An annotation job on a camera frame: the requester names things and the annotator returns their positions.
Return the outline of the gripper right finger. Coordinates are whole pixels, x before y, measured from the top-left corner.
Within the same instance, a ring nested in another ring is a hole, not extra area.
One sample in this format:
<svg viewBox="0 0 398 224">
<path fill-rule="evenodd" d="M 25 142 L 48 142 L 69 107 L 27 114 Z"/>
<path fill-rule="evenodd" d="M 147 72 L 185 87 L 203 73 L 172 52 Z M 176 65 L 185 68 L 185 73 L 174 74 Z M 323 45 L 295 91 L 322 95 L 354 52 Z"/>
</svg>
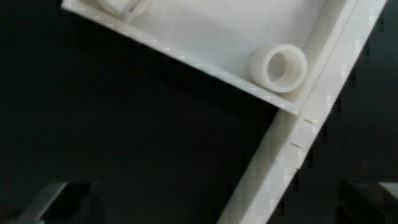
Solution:
<svg viewBox="0 0 398 224">
<path fill-rule="evenodd" d="M 341 182 L 336 224 L 398 224 L 396 182 Z"/>
</svg>

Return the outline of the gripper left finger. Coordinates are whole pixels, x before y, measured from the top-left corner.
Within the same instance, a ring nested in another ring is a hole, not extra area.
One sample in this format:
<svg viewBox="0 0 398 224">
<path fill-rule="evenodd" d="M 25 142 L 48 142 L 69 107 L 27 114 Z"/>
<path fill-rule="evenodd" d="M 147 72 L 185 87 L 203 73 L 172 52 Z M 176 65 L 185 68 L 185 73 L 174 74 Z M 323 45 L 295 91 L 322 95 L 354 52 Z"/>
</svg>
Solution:
<svg viewBox="0 0 398 224">
<path fill-rule="evenodd" d="M 48 184 L 11 224 L 101 224 L 92 184 Z"/>
</svg>

